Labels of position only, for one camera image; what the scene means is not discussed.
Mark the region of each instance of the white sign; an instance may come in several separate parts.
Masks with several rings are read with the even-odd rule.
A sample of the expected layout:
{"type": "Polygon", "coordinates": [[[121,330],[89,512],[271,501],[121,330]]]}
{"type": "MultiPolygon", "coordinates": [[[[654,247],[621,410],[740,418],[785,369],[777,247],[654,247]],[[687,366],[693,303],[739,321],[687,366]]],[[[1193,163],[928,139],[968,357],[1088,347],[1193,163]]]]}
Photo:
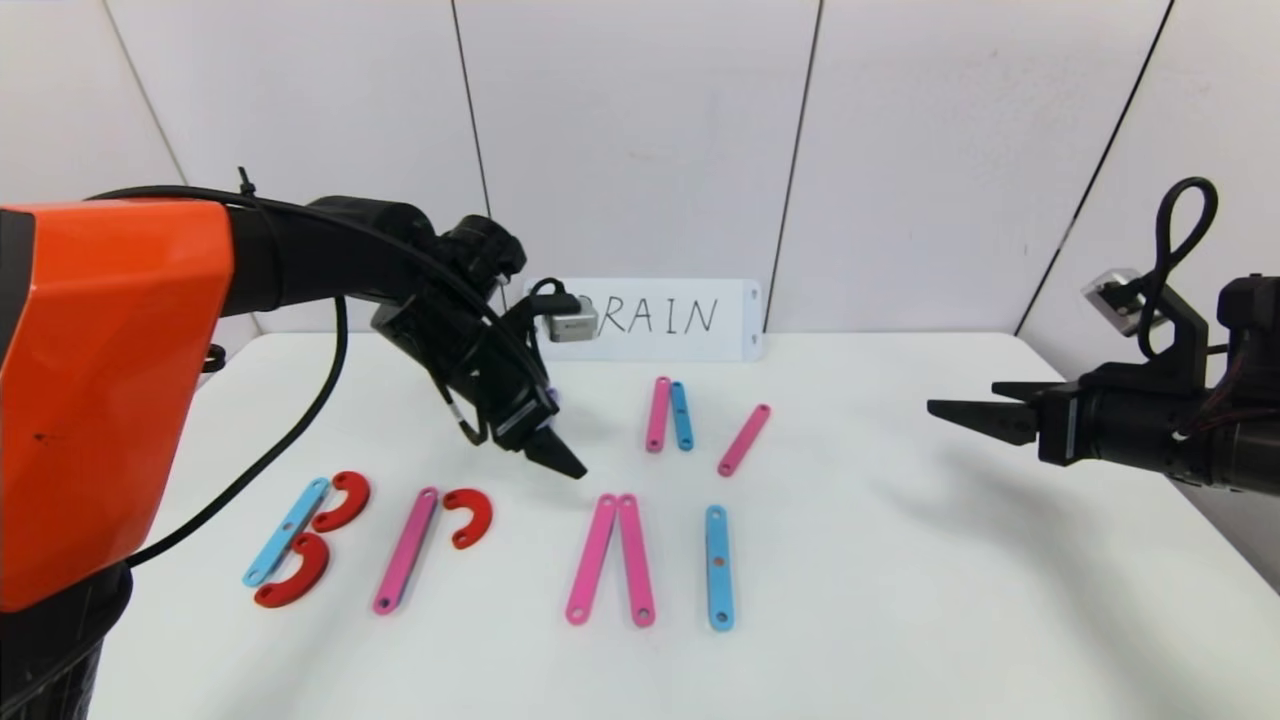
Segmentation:
{"type": "MultiPolygon", "coordinates": [[[[741,363],[764,354],[764,297],[755,281],[561,278],[600,316],[595,340],[550,342],[547,360],[712,360],[741,363]]],[[[525,283],[525,293],[538,282],[525,283]]]]}

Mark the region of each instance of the white table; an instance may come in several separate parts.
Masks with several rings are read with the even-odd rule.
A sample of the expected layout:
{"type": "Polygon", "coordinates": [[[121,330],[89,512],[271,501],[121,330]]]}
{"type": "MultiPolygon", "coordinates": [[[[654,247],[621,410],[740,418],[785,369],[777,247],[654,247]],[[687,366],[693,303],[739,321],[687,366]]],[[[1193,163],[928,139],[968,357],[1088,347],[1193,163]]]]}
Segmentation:
{"type": "MultiPolygon", "coordinates": [[[[301,414],[332,336],[253,341],[196,396],[152,539],[301,414]]],[[[996,334],[772,336],[754,365],[559,364],[557,477],[472,448],[375,336],[311,430],[220,516],[136,573],[93,720],[253,717],[1280,717],[1280,597],[1156,475],[1064,470],[929,418],[929,397],[1053,379],[996,334]],[[685,380],[698,447],[643,450],[653,378],[685,380]],[[749,410],[773,416],[732,479],[749,410]],[[317,475],[374,498],[280,610],[241,575],[317,475]],[[370,609],[411,496],[477,487],[489,534],[439,511],[404,605],[370,609]],[[613,541],[589,624],[563,610],[602,492],[640,498],[658,620],[627,619],[613,541]],[[707,623],[703,512],[730,512],[737,626],[707,623]]],[[[283,568],[285,573],[289,566],[283,568]]]]}

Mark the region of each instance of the white wall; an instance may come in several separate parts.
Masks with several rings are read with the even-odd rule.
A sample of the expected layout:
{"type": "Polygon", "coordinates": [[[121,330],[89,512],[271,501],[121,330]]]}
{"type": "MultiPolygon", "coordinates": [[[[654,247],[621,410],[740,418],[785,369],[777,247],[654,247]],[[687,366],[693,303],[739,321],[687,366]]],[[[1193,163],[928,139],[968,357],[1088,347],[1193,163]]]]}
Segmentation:
{"type": "MultiPolygon", "coordinates": [[[[0,3],[0,202],[182,182],[100,0],[0,3]]],[[[252,318],[218,323],[236,354],[252,318]]]]}
{"type": "MultiPolygon", "coordinates": [[[[1105,360],[1140,361],[1079,295],[1115,266],[1155,261],[1156,206],[1169,187],[1204,176],[1219,188],[1217,219],[1170,286],[1210,320],[1217,293],[1251,272],[1280,273],[1280,4],[1180,1],[1115,146],[1032,307],[1020,337],[1069,377],[1105,360]]],[[[1179,242],[1199,213],[1189,192],[1175,214],[1179,242]]],[[[1221,374],[1213,365],[1210,382],[1221,374]]],[[[1280,498],[1190,493],[1193,502],[1280,588],[1280,498]]]]}
{"type": "Polygon", "coordinates": [[[457,6],[493,217],[527,274],[768,287],[817,0],[457,6]]]}
{"type": "Polygon", "coordinates": [[[828,0],[769,331],[1012,332],[1166,0],[828,0]]]}
{"type": "MultiPolygon", "coordinates": [[[[109,0],[142,87],[192,184],[401,200],[440,229],[485,213],[447,1],[109,0]]],[[[374,306],[353,301],[369,328],[374,306]]],[[[320,301],[259,315],[266,332],[332,329],[320,301]]]]}

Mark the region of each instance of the red c-shaped piece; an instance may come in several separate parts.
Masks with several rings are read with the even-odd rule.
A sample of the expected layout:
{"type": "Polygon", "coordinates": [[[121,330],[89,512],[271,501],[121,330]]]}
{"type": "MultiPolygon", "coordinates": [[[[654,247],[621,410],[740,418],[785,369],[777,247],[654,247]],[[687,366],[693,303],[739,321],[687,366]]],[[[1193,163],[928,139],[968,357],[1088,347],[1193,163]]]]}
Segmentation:
{"type": "Polygon", "coordinates": [[[315,533],[298,533],[289,547],[302,556],[302,568],[287,580],[257,588],[253,602],[262,607],[284,607],[307,594],[329,566],[329,546],[315,533]]]}
{"type": "Polygon", "coordinates": [[[444,493],[444,509],[457,510],[467,507],[471,510],[471,521],[466,528],[453,533],[453,547],[466,550],[480,542],[480,538],[489,530],[493,523],[493,505],[489,498],[477,489],[462,488],[444,493]]]}
{"type": "Polygon", "coordinates": [[[311,521],[311,527],[317,533],[337,530],[355,520],[356,515],[360,515],[360,511],[369,503],[369,480],[360,473],[352,473],[351,470],[338,473],[333,477],[333,487],[346,491],[347,497],[338,507],[316,514],[315,520],[311,521]]]}

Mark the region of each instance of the pink bar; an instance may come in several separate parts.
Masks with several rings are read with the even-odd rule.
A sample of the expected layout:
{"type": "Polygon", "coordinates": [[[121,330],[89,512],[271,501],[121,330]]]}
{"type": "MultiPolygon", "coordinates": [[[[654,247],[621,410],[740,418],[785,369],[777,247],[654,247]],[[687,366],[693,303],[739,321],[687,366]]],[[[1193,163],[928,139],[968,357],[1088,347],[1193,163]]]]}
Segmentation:
{"type": "Polygon", "coordinates": [[[662,377],[653,383],[653,406],[649,409],[649,434],[644,448],[649,452],[662,452],[667,441],[667,407],[671,405],[671,378],[662,377]]]}
{"type": "Polygon", "coordinates": [[[591,616],[591,603],[595,601],[595,587],[600,584],[600,570],[604,569],[604,553],[609,550],[609,534],[613,533],[613,518],[617,514],[618,498],[602,495],[595,503],[595,516],[591,529],[586,533],[586,547],[577,565],[573,589],[568,593],[568,607],[564,618],[570,625],[581,625],[591,616]]]}
{"type": "Polygon", "coordinates": [[[649,560],[644,555],[644,533],[640,532],[640,503],[634,495],[618,496],[618,525],[622,529],[622,560],[627,565],[627,594],[631,596],[631,619],[640,628],[653,625],[658,616],[649,585],[649,560]]]}
{"type": "Polygon", "coordinates": [[[760,428],[764,427],[764,421],[769,419],[772,410],[768,405],[755,406],[755,411],[751,413],[751,416],[746,419],[746,424],[739,430],[733,445],[728,446],[728,452],[721,459],[719,468],[717,468],[721,475],[727,478],[737,471],[737,466],[742,462],[746,451],[751,448],[751,443],[755,442],[755,436],[760,434],[760,428]]]}
{"type": "Polygon", "coordinates": [[[435,511],[435,488],[422,488],[413,501],[413,509],[408,512],[408,521],[401,532],[401,539],[396,543],[396,552],[392,553],[390,565],[383,575],[383,584],[378,588],[378,597],[374,600],[374,612],[389,615],[399,607],[404,596],[404,585],[413,573],[413,564],[417,562],[419,551],[422,550],[422,538],[426,537],[426,528],[431,524],[431,512],[435,511]]]}

